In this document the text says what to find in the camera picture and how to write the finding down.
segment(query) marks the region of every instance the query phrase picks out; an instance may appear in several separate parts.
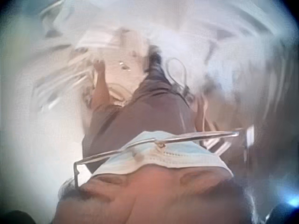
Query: hair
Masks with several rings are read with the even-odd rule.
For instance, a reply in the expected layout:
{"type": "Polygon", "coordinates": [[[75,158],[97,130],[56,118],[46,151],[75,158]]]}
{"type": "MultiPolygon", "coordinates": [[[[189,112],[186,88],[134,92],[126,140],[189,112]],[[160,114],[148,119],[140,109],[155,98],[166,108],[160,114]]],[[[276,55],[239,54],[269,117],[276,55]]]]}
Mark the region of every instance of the hair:
{"type": "MultiPolygon", "coordinates": [[[[58,196],[59,196],[58,204],[69,199],[86,201],[92,198],[92,196],[88,192],[82,190],[81,188],[77,189],[74,185],[73,179],[67,180],[61,186],[58,196]]],[[[216,186],[209,188],[207,191],[197,194],[195,196],[197,196],[198,199],[200,198],[207,201],[212,201],[212,200],[234,201],[238,205],[240,205],[240,207],[242,207],[241,209],[245,213],[241,223],[245,223],[245,224],[261,223],[261,220],[259,219],[256,212],[253,196],[251,195],[250,191],[242,184],[237,182],[235,178],[222,181],[218,183],[216,186]]]]}

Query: eyeglasses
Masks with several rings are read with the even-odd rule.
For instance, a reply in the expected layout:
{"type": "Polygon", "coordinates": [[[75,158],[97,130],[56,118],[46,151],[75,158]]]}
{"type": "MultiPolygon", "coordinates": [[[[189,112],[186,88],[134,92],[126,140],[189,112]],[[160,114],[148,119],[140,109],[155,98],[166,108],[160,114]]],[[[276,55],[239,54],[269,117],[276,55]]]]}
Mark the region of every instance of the eyeglasses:
{"type": "Polygon", "coordinates": [[[226,137],[235,137],[239,136],[240,131],[231,131],[231,132],[194,132],[194,133],[187,133],[187,134],[181,134],[181,135],[173,135],[168,138],[157,140],[155,138],[151,139],[144,139],[141,141],[136,141],[133,143],[128,144],[127,146],[112,150],[105,153],[96,154],[93,156],[86,157],[82,160],[79,160],[74,163],[74,180],[75,180],[75,187],[78,188],[78,175],[79,171],[77,169],[78,165],[86,165],[94,162],[99,162],[101,160],[110,158],[114,155],[118,155],[120,153],[132,150],[133,147],[146,144],[146,143],[154,143],[159,148],[165,147],[165,144],[169,143],[176,143],[176,142],[183,142],[183,141],[195,141],[195,140],[208,140],[208,139],[215,139],[215,138],[226,138],[226,137]]]}

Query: blue surgical mask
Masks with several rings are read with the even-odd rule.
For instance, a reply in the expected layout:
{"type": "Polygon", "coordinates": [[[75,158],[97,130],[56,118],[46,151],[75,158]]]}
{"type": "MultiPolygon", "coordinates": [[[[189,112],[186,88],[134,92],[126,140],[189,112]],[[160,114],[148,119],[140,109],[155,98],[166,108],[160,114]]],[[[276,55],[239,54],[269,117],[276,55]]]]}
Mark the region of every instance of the blue surgical mask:
{"type": "MultiPolygon", "coordinates": [[[[172,134],[162,131],[142,132],[128,144],[150,138],[162,140],[170,136],[172,134]]],[[[233,176],[231,170],[219,156],[192,141],[169,143],[164,147],[158,147],[155,143],[135,146],[109,158],[93,175],[129,174],[148,164],[156,164],[166,168],[222,167],[233,176]]]]}

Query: man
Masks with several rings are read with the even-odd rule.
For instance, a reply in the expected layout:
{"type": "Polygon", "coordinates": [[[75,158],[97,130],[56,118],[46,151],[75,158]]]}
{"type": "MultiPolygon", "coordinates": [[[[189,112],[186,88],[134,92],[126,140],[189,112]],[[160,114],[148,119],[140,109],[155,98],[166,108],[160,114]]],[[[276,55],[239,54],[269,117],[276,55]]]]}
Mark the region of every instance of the man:
{"type": "MultiPolygon", "coordinates": [[[[139,140],[202,131],[200,110],[195,114],[173,90],[161,62],[151,47],[148,75],[123,108],[110,104],[104,62],[94,65],[98,82],[84,158],[139,140]]],[[[65,186],[53,223],[254,223],[251,200],[228,167],[191,141],[141,144],[87,167],[92,178],[78,188],[65,186]]]]}

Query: forehead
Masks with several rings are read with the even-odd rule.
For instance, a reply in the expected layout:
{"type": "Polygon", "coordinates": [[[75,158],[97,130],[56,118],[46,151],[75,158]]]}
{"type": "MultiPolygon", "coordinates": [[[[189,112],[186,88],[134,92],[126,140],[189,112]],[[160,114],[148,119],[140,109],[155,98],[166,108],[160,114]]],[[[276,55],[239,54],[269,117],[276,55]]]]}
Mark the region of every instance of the forehead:
{"type": "Polygon", "coordinates": [[[229,212],[233,209],[226,208],[227,206],[216,206],[194,197],[176,200],[165,198],[165,203],[152,206],[138,200],[133,204],[113,205],[113,202],[103,203],[95,199],[71,199],[58,206],[54,223],[234,223],[239,218],[236,216],[238,212],[229,212]]]}

